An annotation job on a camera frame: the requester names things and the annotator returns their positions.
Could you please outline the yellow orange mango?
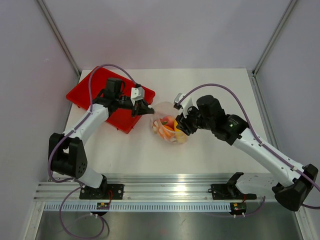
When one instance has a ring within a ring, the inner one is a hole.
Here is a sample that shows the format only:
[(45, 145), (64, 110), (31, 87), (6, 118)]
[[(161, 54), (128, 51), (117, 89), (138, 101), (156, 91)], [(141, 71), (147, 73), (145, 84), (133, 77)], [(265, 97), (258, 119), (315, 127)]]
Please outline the yellow orange mango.
[(175, 131), (175, 137), (178, 144), (183, 144), (188, 140), (188, 136), (178, 129), (178, 122), (176, 120), (174, 121), (173, 129)]

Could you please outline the pink peach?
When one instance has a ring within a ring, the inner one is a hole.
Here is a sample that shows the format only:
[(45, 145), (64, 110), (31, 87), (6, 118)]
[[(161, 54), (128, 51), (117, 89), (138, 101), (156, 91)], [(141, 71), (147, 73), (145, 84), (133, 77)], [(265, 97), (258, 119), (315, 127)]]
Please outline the pink peach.
[(171, 115), (166, 115), (160, 119), (160, 122), (163, 126), (168, 126), (169, 128), (173, 129), (175, 124), (175, 118)]

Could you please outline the orange persimmon fruit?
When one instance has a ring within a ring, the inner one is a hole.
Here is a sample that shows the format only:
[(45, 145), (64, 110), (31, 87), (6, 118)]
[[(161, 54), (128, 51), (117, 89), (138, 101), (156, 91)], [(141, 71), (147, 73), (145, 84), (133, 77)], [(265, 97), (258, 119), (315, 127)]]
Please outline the orange persimmon fruit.
[(158, 129), (158, 134), (166, 141), (170, 141), (175, 135), (174, 130), (167, 125), (160, 126)]

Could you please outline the clear dotted zip bag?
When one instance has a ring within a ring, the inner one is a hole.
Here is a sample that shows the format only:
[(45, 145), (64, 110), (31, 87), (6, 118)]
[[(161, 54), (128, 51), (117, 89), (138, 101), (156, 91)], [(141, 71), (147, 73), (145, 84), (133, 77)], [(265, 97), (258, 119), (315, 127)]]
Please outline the clear dotted zip bag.
[(177, 128), (176, 117), (179, 111), (170, 102), (164, 101), (153, 105), (155, 113), (151, 116), (150, 126), (153, 133), (165, 142), (184, 144), (188, 136)]

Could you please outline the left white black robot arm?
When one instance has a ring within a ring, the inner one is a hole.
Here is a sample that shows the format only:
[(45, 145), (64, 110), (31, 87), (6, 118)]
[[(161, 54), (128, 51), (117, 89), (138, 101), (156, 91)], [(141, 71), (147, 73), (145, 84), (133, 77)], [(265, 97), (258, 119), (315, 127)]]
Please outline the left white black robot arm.
[(80, 199), (110, 199), (113, 195), (107, 177), (88, 166), (85, 144), (91, 135), (119, 109), (130, 110), (132, 117), (155, 112), (145, 100), (145, 90), (140, 84), (131, 88), (129, 96), (123, 94), (124, 86), (123, 80), (109, 78), (105, 88), (91, 98), (89, 109), (76, 125), (63, 133), (53, 133), (49, 138), (49, 178), (58, 183), (59, 180), (53, 177), (56, 172), (79, 183)]

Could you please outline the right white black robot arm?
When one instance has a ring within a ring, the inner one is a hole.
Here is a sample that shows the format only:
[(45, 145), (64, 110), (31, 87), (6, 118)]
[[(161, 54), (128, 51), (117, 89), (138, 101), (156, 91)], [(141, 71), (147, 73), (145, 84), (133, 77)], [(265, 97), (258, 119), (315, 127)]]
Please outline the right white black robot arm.
[(205, 95), (193, 105), (192, 99), (179, 93), (174, 108), (182, 113), (176, 117), (177, 128), (186, 135), (208, 130), (218, 140), (235, 147), (266, 168), (272, 176), (249, 178), (235, 173), (226, 183), (227, 194), (274, 197), (284, 208), (296, 212), (314, 187), (319, 170), (312, 164), (302, 165), (254, 133), (250, 124), (235, 114), (226, 114), (218, 99)]

